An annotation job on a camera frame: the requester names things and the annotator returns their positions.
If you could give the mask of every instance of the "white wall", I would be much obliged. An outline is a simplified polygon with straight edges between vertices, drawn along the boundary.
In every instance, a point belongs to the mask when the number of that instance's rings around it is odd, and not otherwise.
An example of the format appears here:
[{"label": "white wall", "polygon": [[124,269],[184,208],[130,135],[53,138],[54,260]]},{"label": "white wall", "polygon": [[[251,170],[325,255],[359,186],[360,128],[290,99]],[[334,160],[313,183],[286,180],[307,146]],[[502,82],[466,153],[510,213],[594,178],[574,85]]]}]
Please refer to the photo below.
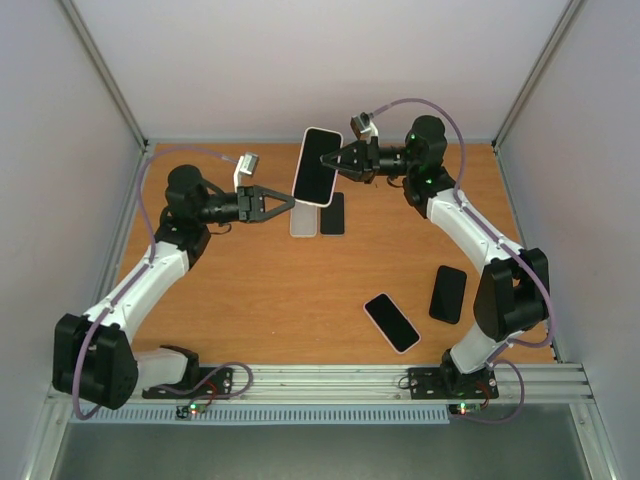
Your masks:
[{"label": "white wall", "polygon": [[502,149],[544,249],[568,360],[585,364],[625,478],[638,478],[640,3],[588,0]]},{"label": "white wall", "polygon": [[[76,0],[150,137],[299,141],[350,133],[400,97],[494,138],[566,0]],[[404,138],[421,107],[381,117]]]},{"label": "white wall", "polygon": [[0,2],[0,478],[17,478],[53,329],[97,286],[137,156],[57,2]]}]

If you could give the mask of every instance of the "wooden table surface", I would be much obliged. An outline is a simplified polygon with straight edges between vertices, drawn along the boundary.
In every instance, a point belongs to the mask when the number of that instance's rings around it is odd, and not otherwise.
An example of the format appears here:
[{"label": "wooden table surface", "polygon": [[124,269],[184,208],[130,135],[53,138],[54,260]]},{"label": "wooden table surface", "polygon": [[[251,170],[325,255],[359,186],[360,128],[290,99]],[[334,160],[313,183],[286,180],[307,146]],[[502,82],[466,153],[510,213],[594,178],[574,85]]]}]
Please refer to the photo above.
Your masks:
[{"label": "wooden table surface", "polygon": [[[203,145],[238,158],[260,155],[251,182],[290,193],[299,145]],[[158,146],[156,151],[166,148]],[[488,145],[471,145],[463,189],[473,204],[503,233],[517,233],[495,157]],[[447,149],[445,166],[458,172],[459,148]],[[204,178],[233,190],[234,166],[214,157],[176,152],[150,168],[145,205],[157,227],[165,206],[169,172],[185,163]],[[473,322],[479,275],[445,234],[409,207],[401,189],[384,178],[372,185],[338,177],[345,194],[346,234],[292,238],[289,212],[264,224],[233,225],[212,236],[195,267],[156,305],[138,331],[135,350],[170,343],[200,354],[203,362],[239,360],[266,364],[419,364],[439,363]],[[138,214],[123,258],[123,276],[149,243]],[[448,325],[429,317],[440,265],[467,272],[462,319]],[[419,330],[422,340],[396,354],[365,316],[363,304],[388,293]],[[539,340],[541,326],[522,338]],[[505,357],[520,363],[552,362],[551,350],[516,347]]]}]

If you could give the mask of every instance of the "black smartphone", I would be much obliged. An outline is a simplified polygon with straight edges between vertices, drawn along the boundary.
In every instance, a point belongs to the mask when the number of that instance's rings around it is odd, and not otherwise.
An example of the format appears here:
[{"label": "black smartphone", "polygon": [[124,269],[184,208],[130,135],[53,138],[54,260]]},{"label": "black smartphone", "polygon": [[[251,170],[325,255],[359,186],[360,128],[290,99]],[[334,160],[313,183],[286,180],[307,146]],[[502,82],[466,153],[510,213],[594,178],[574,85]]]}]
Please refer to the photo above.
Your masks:
[{"label": "black smartphone", "polygon": [[364,311],[397,353],[420,341],[420,334],[386,293],[364,304]]},{"label": "black smartphone", "polygon": [[460,321],[467,274],[457,268],[441,265],[436,273],[429,315],[452,325]]},{"label": "black smartphone", "polygon": [[335,192],[329,206],[320,209],[320,233],[344,235],[344,193]]},{"label": "black smartphone", "polygon": [[320,157],[342,147],[339,132],[309,127],[304,132],[293,197],[302,203],[326,207],[331,203],[337,172],[320,163]]}]

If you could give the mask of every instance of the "metal bracket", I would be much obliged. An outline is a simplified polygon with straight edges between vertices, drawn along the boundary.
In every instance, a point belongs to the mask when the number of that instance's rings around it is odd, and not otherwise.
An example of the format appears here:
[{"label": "metal bracket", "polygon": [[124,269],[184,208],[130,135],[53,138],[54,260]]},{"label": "metal bracket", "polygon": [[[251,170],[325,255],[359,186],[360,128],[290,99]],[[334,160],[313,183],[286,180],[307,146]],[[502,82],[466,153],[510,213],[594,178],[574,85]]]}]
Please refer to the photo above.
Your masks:
[{"label": "metal bracket", "polygon": [[[213,368],[210,367],[200,367],[200,372],[196,383],[206,377],[207,374],[212,370]],[[231,393],[231,388],[233,387],[233,369],[223,368],[215,375],[211,376],[209,378],[209,381],[216,387],[216,392],[218,395],[228,395],[229,393]],[[192,399],[194,397],[210,394],[209,390],[211,390],[211,388],[206,383],[196,391],[191,392],[188,395],[177,395],[175,393],[163,390],[162,388],[153,387],[149,388],[148,390],[143,390],[142,398],[144,398],[145,400]]]},{"label": "metal bracket", "polygon": [[[490,399],[499,397],[496,377],[488,372],[488,378],[478,380],[489,392]],[[484,400],[485,393],[473,383],[462,386],[460,395],[452,396],[447,393],[440,367],[410,368],[407,376],[408,390],[411,400]]]}]

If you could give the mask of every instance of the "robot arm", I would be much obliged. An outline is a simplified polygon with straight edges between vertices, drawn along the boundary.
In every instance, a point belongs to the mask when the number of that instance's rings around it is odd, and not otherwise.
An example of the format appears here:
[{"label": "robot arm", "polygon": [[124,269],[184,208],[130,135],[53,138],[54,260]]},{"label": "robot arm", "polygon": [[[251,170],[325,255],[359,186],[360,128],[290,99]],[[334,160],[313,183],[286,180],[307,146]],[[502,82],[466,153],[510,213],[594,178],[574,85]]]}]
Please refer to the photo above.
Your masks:
[{"label": "robot arm", "polygon": [[476,322],[466,336],[443,355],[441,371],[449,390],[475,381],[487,360],[509,339],[544,320],[547,308],[531,278],[505,248],[533,269],[548,288],[548,264],[538,249],[525,250],[505,237],[471,205],[442,166],[447,147],[442,121],[418,117],[402,148],[378,145],[377,128],[369,115],[352,118],[358,140],[324,155],[322,163],[357,182],[371,183],[378,175],[403,177],[404,196],[420,215],[440,227],[469,257],[481,274],[474,302]]},{"label": "robot arm", "polygon": [[[72,392],[76,362],[87,332],[94,329],[80,376],[80,397],[116,409],[135,390],[159,384],[186,383],[198,373],[197,355],[179,347],[133,354],[131,343],[155,304],[199,260],[211,234],[208,224],[261,223],[293,208],[289,195],[255,185],[241,186],[240,174],[252,175],[257,156],[241,158],[234,174],[234,192],[223,192],[191,165],[175,168],[165,191],[162,212],[150,246],[133,270],[82,316],[65,315],[56,325],[53,386]],[[281,200],[267,211],[265,198]]]}]

